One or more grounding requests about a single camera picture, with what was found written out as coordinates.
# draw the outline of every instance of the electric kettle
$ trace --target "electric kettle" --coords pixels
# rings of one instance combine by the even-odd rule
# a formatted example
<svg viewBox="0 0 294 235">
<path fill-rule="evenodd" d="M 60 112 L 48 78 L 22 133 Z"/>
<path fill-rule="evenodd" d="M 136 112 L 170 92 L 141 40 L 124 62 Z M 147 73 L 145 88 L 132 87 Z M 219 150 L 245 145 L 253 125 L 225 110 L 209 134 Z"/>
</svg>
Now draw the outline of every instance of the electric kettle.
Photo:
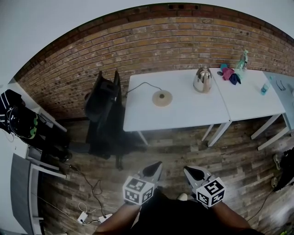
<svg viewBox="0 0 294 235">
<path fill-rule="evenodd" d="M 208 93 L 211 88 L 211 72 L 206 66 L 198 69 L 193 87 L 200 93 Z"/>
</svg>

